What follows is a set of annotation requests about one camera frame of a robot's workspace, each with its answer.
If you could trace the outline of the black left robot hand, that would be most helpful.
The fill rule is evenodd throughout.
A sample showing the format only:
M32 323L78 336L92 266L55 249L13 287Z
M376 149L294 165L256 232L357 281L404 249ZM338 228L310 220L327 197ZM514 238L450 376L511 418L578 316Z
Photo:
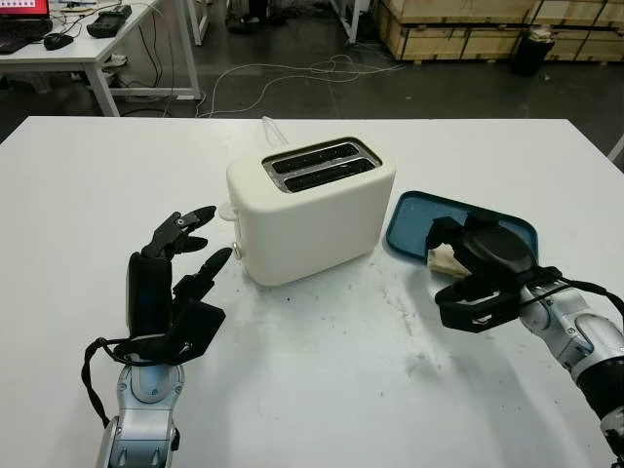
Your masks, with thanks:
M232 254L222 248L200 269L173 283L173 259L178 254L202 250L208 244L192 233L215 217L216 207L206 206L187 214L170 214L153 232L150 242L131 254L127 270L127 325L130 337L166 333L182 306L202 300L215 284L215 276Z

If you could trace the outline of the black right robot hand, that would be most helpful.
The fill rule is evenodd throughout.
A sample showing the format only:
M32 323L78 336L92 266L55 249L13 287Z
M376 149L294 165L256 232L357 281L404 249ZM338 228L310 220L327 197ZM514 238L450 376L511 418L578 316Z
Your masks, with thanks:
M450 216L433 220L426 237L428 249L447 244L452 257L469 276L438 292L437 304L491 301L517 302L520 289L536 266L536 257L524 240L485 212L471 212L464 223Z

